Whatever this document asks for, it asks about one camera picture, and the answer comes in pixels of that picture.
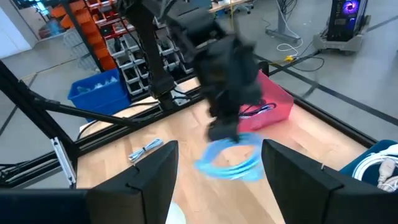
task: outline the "orange storage bin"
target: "orange storage bin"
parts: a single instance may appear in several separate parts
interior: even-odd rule
[[[69,18],[69,16],[68,15],[66,15],[66,16],[64,16],[63,17],[63,19],[61,20],[61,26],[63,27],[63,28],[71,28],[71,27],[73,27],[73,23],[72,23],[72,21],[70,20],[70,18]]]
[[[72,12],[76,12],[77,10],[83,9],[85,7],[85,3],[82,0],[73,2],[69,4]]]
[[[111,56],[101,58],[99,62],[101,62],[101,65],[105,70],[116,68],[116,64]]]
[[[91,20],[90,12],[87,9],[79,10],[75,13],[76,20],[79,24],[84,24],[85,22],[93,22]]]
[[[106,45],[103,41],[93,45],[94,50],[103,49],[103,48],[106,48]]]
[[[87,36],[87,41],[91,45],[95,45],[103,42],[101,35],[99,34],[91,34]]]
[[[66,13],[67,12],[65,12],[65,9],[61,5],[55,7],[51,10],[51,16],[56,17],[56,18],[62,17]]]
[[[97,26],[93,22],[86,22],[82,24],[80,27],[86,35],[98,32]]]
[[[105,58],[105,57],[109,56],[109,52],[108,52],[107,48],[94,50],[94,53],[97,56],[97,58]]]

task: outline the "computer tower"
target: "computer tower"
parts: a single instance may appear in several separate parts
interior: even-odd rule
[[[326,39],[349,41],[362,28],[368,0],[333,0]]]

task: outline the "pink bin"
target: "pink bin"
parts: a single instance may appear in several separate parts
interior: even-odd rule
[[[238,126],[239,132],[255,131],[267,125],[285,120],[289,117],[290,110],[293,107],[293,97],[286,93],[279,85],[269,80],[261,71],[259,71],[257,81],[261,86],[262,99],[266,104],[271,104],[272,106],[270,107],[273,109],[252,116],[241,117]],[[241,113],[244,111],[244,114],[247,114],[258,110],[262,106],[251,106],[248,109],[248,105],[243,105]]]

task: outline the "blue container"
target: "blue container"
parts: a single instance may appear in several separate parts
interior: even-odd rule
[[[105,85],[105,82],[110,82],[112,77],[117,81]],[[98,83],[105,86],[95,89],[95,85]],[[78,91],[78,87],[90,89],[90,91],[81,93]],[[126,94],[126,90],[119,79],[119,71],[115,68],[74,82],[70,88],[68,100],[72,101],[77,108],[92,110],[120,99]]]
[[[110,103],[93,108],[90,111],[97,112],[100,114],[112,115],[112,114],[115,114],[115,113],[127,108],[129,105],[130,105],[130,101],[126,94],[119,99],[116,99]],[[87,118],[87,121],[92,122],[93,119]]]
[[[382,150],[385,150],[394,144],[397,144],[397,143],[395,141],[391,141],[391,140],[379,141],[374,146],[372,146],[370,149],[368,149],[366,152],[364,152],[363,154],[358,156],[356,159],[354,159],[352,162],[350,162],[347,166],[343,167],[340,170],[340,173],[348,175],[348,176],[352,176],[353,172],[355,170],[355,167],[363,159],[365,159],[366,156],[368,156],[370,153],[373,153],[373,152],[377,153]],[[380,168],[380,165],[374,165],[374,166],[369,167],[363,174],[362,181],[377,186],[377,180],[379,178],[379,168]],[[398,169],[395,169],[394,173],[392,174],[392,176],[396,176],[396,175],[398,175]]]
[[[112,78],[117,81],[105,85],[106,81],[110,82]],[[103,86],[95,89],[95,85],[98,83]],[[78,88],[87,88],[90,91],[80,93]],[[126,89],[120,82],[117,69],[76,81],[70,88],[68,100],[71,100],[79,109],[106,115],[115,114],[130,105]]]

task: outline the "white cable bundle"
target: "white cable bundle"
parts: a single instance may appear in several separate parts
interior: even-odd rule
[[[385,159],[390,158],[396,163],[398,167],[398,144],[388,147],[386,150],[380,151],[378,153],[371,153],[364,160],[362,160],[353,172],[353,177],[357,180],[362,180],[362,176],[366,169],[370,166],[381,164]]]
[[[156,148],[157,146],[160,146],[163,144],[163,141],[161,139],[154,139],[152,142],[150,142],[148,145],[144,146],[142,149],[133,152],[129,155],[129,160],[130,162],[136,162],[142,155],[143,153]]]

